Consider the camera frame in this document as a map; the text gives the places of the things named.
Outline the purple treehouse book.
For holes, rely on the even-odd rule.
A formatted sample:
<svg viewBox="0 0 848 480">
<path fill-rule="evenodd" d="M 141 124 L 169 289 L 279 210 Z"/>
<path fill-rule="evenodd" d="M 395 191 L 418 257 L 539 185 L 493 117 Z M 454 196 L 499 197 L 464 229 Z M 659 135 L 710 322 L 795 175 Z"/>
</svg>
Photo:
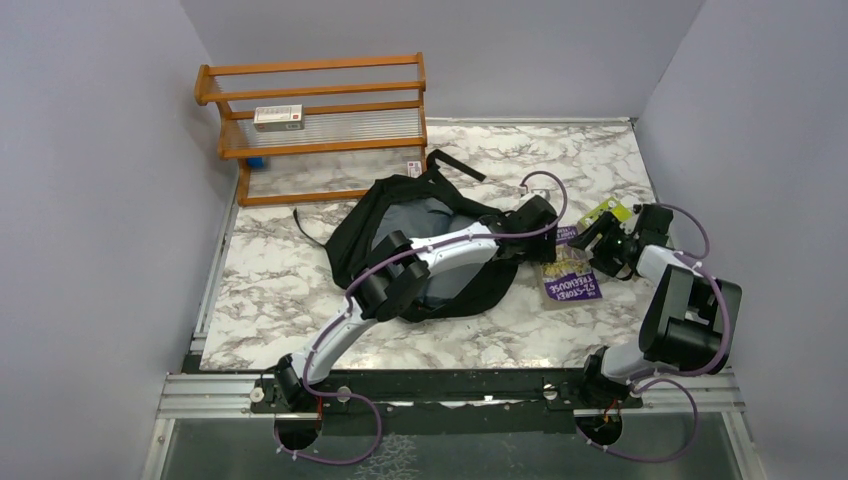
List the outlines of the purple treehouse book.
<svg viewBox="0 0 848 480">
<path fill-rule="evenodd" d="M 568 245 L 568 241 L 577 235 L 576 226 L 559 227 L 555 241 L 555 260 L 535 266 L 542 303 L 546 309 L 563 309 L 603 298 L 600 283 L 586 252 Z"/>
</svg>

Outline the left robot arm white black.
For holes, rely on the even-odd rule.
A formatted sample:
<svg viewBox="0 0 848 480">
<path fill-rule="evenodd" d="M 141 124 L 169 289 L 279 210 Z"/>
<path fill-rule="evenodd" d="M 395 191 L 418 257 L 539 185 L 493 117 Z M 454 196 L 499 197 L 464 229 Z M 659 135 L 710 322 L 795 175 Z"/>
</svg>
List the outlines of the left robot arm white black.
<svg viewBox="0 0 848 480">
<path fill-rule="evenodd" d="M 554 259 L 563 212 L 530 194 L 515 211 L 479 216 L 436 199 L 392 205 L 365 228 L 352 213 L 326 243 L 328 252 L 342 258 L 363 245 L 367 234 L 371 242 L 340 268 L 345 291 L 338 312 L 274 367 L 277 398 L 294 411 L 318 401 L 317 385 L 379 323 L 468 317 L 493 308 L 520 264 Z"/>
</svg>

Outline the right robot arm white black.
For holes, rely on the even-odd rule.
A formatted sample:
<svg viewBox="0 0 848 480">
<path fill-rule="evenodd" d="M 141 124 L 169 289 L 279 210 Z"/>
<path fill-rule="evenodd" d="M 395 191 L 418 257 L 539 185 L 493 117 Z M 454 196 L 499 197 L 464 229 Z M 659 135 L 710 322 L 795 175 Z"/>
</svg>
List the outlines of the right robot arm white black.
<svg viewBox="0 0 848 480">
<path fill-rule="evenodd" d="M 677 208 L 635 206 L 627 230 L 603 212 L 568 246 L 589 253 L 592 268 L 609 277 L 626 270 L 654 287 L 637 339 L 591 354 L 577 380 L 579 398 L 600 407 L 623 401 L 647 377 L 697 377 L 719 373 L 730 356 L 742 289 L 705 271 L 704 258 L 669 247 Z"/>
</svg>

